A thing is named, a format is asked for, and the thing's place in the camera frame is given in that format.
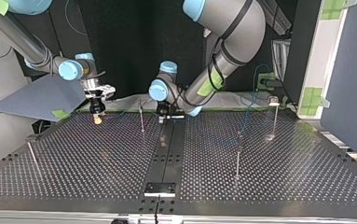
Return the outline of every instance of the black panel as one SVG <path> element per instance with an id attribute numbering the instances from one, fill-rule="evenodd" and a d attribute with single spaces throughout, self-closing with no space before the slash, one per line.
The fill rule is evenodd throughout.
<path id="1" fill-rule="evenodd" d="M 284 85 L 292 101 L 298 103 L 307 71 L 312 40 L 322 0 L 299 0 L 294 34 L 288 57 Z"/>
<path id="2" fill-rule="evenodd" d="M 74 58 L 78 53 L 91 52 L 76 0 L 53 1 L 49 11 L 64 57 Z"/>
<path id="3" fill-rule="evenodd" d="M 179 65 L 178 82 L 202 70 L 202 27 L 182 10 L 183 0 L 79 1 L 104 83 L 116 97 L 147 92 L 162 61 Z"/>

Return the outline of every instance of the metal bracket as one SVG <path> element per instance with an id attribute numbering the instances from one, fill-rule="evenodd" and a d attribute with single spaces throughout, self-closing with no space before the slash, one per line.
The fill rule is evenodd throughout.
<path id="1" fill-rule="evenodd" d="M 330 102 L 326 100 L 324 97 L 321 98 L 321 106 L 323 108 L 329 108 L 330 107 Z"/>
<path id="2" fill-rule="evenodd" d="M 147 183 L 145 197 L 174 198 L 176 192 L 175 183 Z"/>
<path id="3" fill-rule="evenodd" d="M 39 142 L 42 139 L 42 134 L 31 134 L 26 137 L 27 143 Z"/>
<path id="4" fill-rule="evenodd" d="M 357 0 L 346 0 L 346 3 L 344 4 L 343 8 L 353 7 L 355 5 L 357 5 Z"/>

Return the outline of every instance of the metal pin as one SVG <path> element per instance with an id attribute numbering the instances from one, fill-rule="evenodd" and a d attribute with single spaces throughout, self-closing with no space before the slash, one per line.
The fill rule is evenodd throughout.
<path id="1" fill-rule="evenodd" d="M 143 118 L 143 107 L 141 106 L 141 101 L 138 104 L 138 110 L 140 111 L 140 119 L 141 119 L 141 132 L 145 132 L 144 128 L 144 118 Z"/>
<path id="2" fill-rule="evenodd" d="M 268 105 L 276 107 L 276 113 L 274 116 L 273 132 L 266 136 L 266 140 L 271 141 L 276 137 L 276 126 L 277 126 L 277 117 L 278 117 L 278 108 L 280 106 L 279 99 L 276 96 L 268 97 Z"/>
<path id="3" fill-rule="evenodd" d="M 27 143 L 27 146 L 30 149 L 31 156 L 33 157 L 34 164 L 35 164 L 36 169 L 38 170 L 39 176 L 42 178 L 41 169 L 39 169 L 38 160 L 36 159 L 33 147 L 31 146 L 31 143 L 29 143 L 29 142 Z"/>
<path id="4" fill-rule="evenodd" d="M 236 180 L 240 179 L 240 151 L 237 151 L 237 164 L 236 164 Z"/>
<path id="5" fill-rule="evenodd" d="M 241 178 L 241 176 L 240 176 L 240 156 L 241 156 L 241 152 L 242 152 L 241 139 L 242 139 L 241 132 L 238 131 L 238 139 L 237 139 L 237 161 L 236 161 L 236 175 L 235 175 L 235 178 L 236 178 L 237 181 L 240 180 L 240 178 Z"/>

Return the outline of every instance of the black wall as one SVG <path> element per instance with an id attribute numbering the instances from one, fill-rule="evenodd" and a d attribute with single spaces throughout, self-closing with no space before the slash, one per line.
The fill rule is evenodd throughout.
<path id="1" fill-rule="evenodd" d="M 147 92 L 162 61 L 179 66 L 189 84 L 202 70 L 202 27 L 183 12 L 183 0 L 80 1 L 90 44 L 103 81 L 116 97 Z"/>

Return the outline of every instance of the dark background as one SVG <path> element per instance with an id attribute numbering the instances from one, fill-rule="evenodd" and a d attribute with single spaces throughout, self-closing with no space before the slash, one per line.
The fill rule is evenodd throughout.
<path id="1" fill-rule="evenodd" d="M 107 72 L 102 82 L 117 88 L 116 98 L 147 92 L 162 61 L 178 63 L 178 82 L 184 85 L 205 66 L 213 37 L 204 38 L 203 28 L 186 16 L 184 0 L 67 1 L 53 1 L 42 15 L 18 17 L 56 54 L 73 58 L 92 52 L 98 69 Z M 277 1 L 292 24 L 297 1 Z M 271 40 L 289 37 L 277 36 L 267 26 L 261 49 L 227 80 L 224 91 L 251 90 L 254 69 L 261 63 L 272 69 Z M 39 74 L 23 69 L 29 77 Z"/>

